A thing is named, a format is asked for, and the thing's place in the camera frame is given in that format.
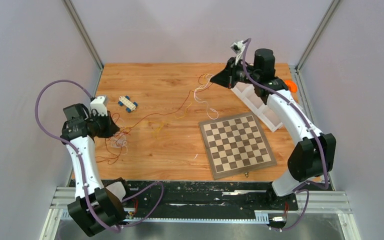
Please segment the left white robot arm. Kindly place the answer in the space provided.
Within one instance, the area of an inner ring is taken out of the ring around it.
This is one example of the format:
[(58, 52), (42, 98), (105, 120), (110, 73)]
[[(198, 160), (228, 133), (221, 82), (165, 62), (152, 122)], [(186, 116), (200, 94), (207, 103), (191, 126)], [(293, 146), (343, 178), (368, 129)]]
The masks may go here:
[(106, 229), (117, 229), (126, 218), (124, 207), (133, 201), (133, 193), (125, 188), (122, 178), (104, 185), (95, 156), (94, 138), (111, 138), (119, 131), (109, 112), (99, 115), (87, 112), (82, 103), (65, 107), (66, 121), (61, 138), (72, 160), (75, 175), (75, 200), (68, 213), (83, 232), (93, 237)]

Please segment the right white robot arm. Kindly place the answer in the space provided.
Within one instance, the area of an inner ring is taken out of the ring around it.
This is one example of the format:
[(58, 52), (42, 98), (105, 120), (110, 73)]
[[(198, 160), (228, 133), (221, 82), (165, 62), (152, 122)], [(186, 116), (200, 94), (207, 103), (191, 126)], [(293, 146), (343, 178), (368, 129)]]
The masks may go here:
[(323, 133), (299, 108), (290, 87), (276, 76), (275, 56), (271, 49), (257, 49), (253, 64), (245, 61), (245, 49), (236, 49), (235, 53), (210, 82), (229, 89), (237, 83), (254, 85), (255, 94), (280, 118), (295, 143), (287, 170), (269, 184), (266, 204), (278, 209), (300, 188), (312, 184), (311, 179), (315, 177), (324, 178), (324, 183), (316, 186), (326, 190), (329, 187), (328, 173), (334, 164), (336, 138), (331, 133)]

